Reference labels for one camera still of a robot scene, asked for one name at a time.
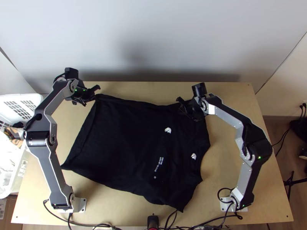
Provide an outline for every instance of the plastic basket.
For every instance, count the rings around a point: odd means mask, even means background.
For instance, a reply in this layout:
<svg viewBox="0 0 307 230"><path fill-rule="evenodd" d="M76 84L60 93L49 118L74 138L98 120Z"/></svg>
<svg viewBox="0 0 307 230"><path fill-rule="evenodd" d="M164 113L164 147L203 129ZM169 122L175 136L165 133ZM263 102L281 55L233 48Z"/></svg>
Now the plastic basket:
<svg viewBox="0 0 307 230"><path fill-rule="evenodd" d="M23 176L26 172L28 160L31 155L30 152L26 151L26 149L27 146L26 142L24 141L22 143L21 149L19 149L19 159L15 164L14 170L12 172L12 177L10 178L10 182L7 186L4 186L5 190L0 193L0 199L4 199L13 192L19 192Z"/></svg>
<svg viewBox="0 0 307 230"><path fill-rule="evenodd" d="M40 94L7 94L0 96L0 128L27 121L42 102Z"/></svg>
<svg viewBox="0 0 307 230"><path fill-rule="evenodd" d="M17 122L26 122L34 115L36 107L42 100L43 97L40 94L9 94L0 96L0 128L10 127ZM9 185L5 186L4 192L0 193L0 199L7 197L12 192L19 192L31 154L27 149L25 141L21 149L16 148L16 151L19 151L20 154L15 162Z"/></svg>

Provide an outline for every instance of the wooden table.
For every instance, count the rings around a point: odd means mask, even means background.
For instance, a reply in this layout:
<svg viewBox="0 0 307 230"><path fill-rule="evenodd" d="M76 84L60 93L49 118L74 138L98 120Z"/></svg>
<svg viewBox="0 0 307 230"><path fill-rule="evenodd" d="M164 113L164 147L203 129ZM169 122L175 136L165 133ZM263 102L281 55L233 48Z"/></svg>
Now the wooden table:
<svg viewBox="0 0 307 230"><path fill-rule="evenodd" d="M90 88L96 84L101 93L123 99L151 102L157 105L174 103L178 96L192 98L191 86L197 82L85 82ZM249 117L254 124L267 130L253 91L249 83L206 83L208 92L222 98L224 104ZM58 123L57 155L62 164L89 113L93 102L86 107L73 106L64 101L54 113ZM178 213L176 226L192 226L224 215L220 211L217 191L222 187L236 185L242 160L234 141L235 129L216 116L206 117L211 147L201 164L203 182L184 209ZM115 226L146 226L147 216L154 213L160 217L164 226L168 215L174 211L167 205L155 205L142 196L108 188L95 183L72 171L63 171L66 183L73 187L78 197L87 198L86 212L75 213L72 220L78 223L111 223ZM31 156L21 184L12 222L26 224L66 225L43 206L48 199L49 189L38 161ZM254 188L255 200L242 212L243 220L227 218L226 224L253 224L293 221L290 205L286 196L281 174L274 155L260 171ZM60 214L65 219L68 214Z"/></svg>

